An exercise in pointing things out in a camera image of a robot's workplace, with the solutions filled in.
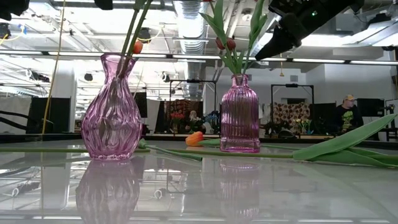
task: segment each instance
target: cap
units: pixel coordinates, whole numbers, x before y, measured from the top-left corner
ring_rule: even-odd
[[[346,95],[344,100],[356,100],[356,98],[353,95]]]

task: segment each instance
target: tulip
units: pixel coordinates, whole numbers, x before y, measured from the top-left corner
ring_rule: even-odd
[[[144,44],[143,44],[141,41],[137,41],[137,42],[134,44],[134,48],[133,48],[132,52],[133,52],[134,54],[139,54],[139,53],[141,53],[143,46],[144,46]]]
[[[221,42],[220,38],[218,38],[218,37],[216,38],[216,45],[217,45],[217,47],[220,50],[224,50],[225,49],[223,43]],[[236,47],[236,43],[235,43],[235,41],[232,38],[228,37],[226,39],[226,46],[227,46],[228,50],[233,50]]]
[[[199,146],[198,143],[203,140],[204,140],[203,133],[200,131],[197,131],[197,132],[189,135],[185,139],[185,143],[187,144],[187,146]]]

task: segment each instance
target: person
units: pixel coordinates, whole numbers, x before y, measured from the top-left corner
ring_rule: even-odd
[[[345,133],[349,129],[363,125],[362,116],[354,102],[355,97],[353,95],[346,95],[343,104],[336,107],[334,125],[339,131]]]
[[[201,131],[203,134],[206,133],[206,127],[203,125],[203,121],[198,117],[196,111],[191,111],[189,114],[189,119],[185,125],[185,131]]]

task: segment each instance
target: man in cap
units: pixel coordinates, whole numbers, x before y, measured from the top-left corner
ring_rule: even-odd
[[[339,131],[346,132],[348,129],[363,125],[362,116],[354,102],[355,97],[353,95],[346,95],[343,104],[336,107],[334,124]]]

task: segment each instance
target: black t-shirt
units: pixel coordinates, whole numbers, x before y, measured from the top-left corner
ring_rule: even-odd
[[[341,129],[358,128],[363,125],[363,119],[355,105],[346,109],[341,105],[336,107],[334,124]]]

